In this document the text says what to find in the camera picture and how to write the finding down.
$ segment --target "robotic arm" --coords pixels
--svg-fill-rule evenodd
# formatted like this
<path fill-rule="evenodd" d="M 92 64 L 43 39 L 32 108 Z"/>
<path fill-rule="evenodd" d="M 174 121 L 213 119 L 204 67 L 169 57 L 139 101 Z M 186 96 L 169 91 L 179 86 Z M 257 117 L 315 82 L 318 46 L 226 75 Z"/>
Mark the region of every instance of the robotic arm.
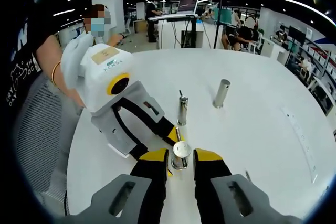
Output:
<path fill-rule="evenodd" d="M 108 146 L 136 160 L 148 150 L 125 126 L 119 116 L 123 107 L 170 145 L 177 142 L 175 126 L 133 75 L 134 56 L 106 44 L 92 46 L 91 34 L 81 35 L 66 47 L 61 70 L 69 88 L 75 88 L 91 122 L 105 135 Z"/>

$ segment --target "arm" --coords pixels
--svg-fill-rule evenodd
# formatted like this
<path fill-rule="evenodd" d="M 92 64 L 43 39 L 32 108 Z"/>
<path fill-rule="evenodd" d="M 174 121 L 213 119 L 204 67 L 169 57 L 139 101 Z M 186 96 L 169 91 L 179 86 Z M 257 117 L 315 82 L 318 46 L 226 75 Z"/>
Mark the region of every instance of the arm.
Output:
<path fill-rule="evenodd" d="M 62 49 L 54 35 L 50 35 L 46 41 L 37 49 L 36 56 L 39 65 L 44 73 L 51 79 L 54 66 L 61 60 Z M 68 97 L 72 98 L 79 106 L 84 107 L 82 100 L 75 89 L 69 90 L 64 82 L 60 65 L 56 67 L 54 74 L 56 86 Z"/>
<path fill-rule="evenodd" d="M 122 40 L 122 35 L 114 34 L 114 35 L 111 36 L 111 38 L 107 42 L 107 45 L 115 47 L 117 45 L 117 43 L 120 42 L 121 40 Z"/>
<path fill-rule="evenodd" d="M 152 13 L 154 13 L 155 15 L 161 15 L 161 12 L 158 12 L 158 11 L 156 11 L 156 10 L 152 10 Z"/>
<path fill-rule="evenodd" d="M 242 26 L 242 22 L 240 21 L 240 18 L 238 17 L 238 15 L 235 13 L 235 20 L 238 22 L 239 26 Z"/>
<path fill-rule="evenodd" d="M 243 38 L 241 38 L 241 37 L 237 37 L 237 39 L 238 39 L 238 41 L 240 41 L 240 42 L 244 42 L 244 43 L 252 43 L 253 41 L 251 41 L 251 40 L 245 40 L 245 39 L 243 39 Z"/>

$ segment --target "metal cylinder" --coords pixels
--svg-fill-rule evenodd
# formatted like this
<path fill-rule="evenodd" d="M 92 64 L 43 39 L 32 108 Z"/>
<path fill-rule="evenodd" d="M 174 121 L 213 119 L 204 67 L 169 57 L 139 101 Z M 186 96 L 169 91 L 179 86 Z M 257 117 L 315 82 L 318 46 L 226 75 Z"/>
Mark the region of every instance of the metal cylinder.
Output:
<path fill-rule="evenodd" d="M 179 98 L 179 117 L 177 120 L 177 124 L 179 126 L 184 126 L 187 124 L 187 108 L 188 108 L 188 97 L 184 95 Z"/>
<path fill-rule="evenodd" d="M 172 166 L 176 170 L 184 170 L 188 167 L 191 147 L 186 141 L 180 141 L 174 144 Z"/>
<path fill-rule="evenodd" d="M 224 99 L 226 97 L 230 84 L 231 83 L 228 80 L 225 79 L 221 80 L 215 101 L 213 102 L 215 108 L 219 109 L 223 107 Z"/>

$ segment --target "black t-shirt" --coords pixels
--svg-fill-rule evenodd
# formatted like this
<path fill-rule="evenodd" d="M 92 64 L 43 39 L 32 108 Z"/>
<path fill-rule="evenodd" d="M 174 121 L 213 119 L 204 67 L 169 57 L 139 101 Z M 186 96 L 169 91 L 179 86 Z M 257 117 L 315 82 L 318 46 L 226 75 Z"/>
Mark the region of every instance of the black t-shirt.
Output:
<path fill-rule="evenodd" d="M 156 10 L 156 7 L 153 3 L 150 3 L 147 6 L 147 10 L 146 10 L 146 20 L 148 20 L 148 18 L 156 16 L 155 13 L 152 12 L 153 10 Z"/>
<path fill-rule="evenodd" d="M 252 40 L 252 31 L 250 28 L 243 26 L 237 31 L 240 38 L 243 38 L 245 40 Z"/>
<path fill-rule="evenodd" d="M 12 17 L 18 24 L 7 38 L 9 52 L 6 55 L 5 114 L 11 125 L 15 120 L 32 82 L 41 73 L 36 51 L 52 35 L 49 14 L 43 4 L 32 3 Z"/>

